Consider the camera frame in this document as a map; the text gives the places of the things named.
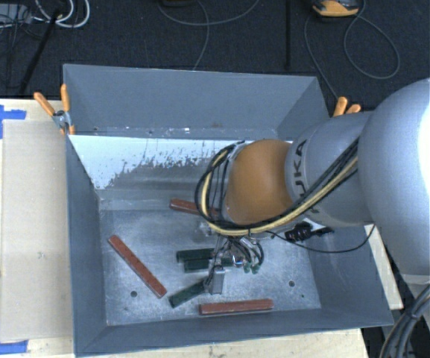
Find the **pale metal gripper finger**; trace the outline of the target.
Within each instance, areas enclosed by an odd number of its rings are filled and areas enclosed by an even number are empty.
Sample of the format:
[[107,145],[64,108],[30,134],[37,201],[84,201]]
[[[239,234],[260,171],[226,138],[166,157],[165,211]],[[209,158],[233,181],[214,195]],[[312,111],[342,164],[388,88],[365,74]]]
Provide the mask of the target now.
[[205,221],[197,223],[197,240],[199,242],[208,242],[209,240],[213,240],[214,237],[215,233]]
[[207,290],[210,295],[223,293],[225,273],[226,271],[222,266],[216,266],[212,269],[207,280]]

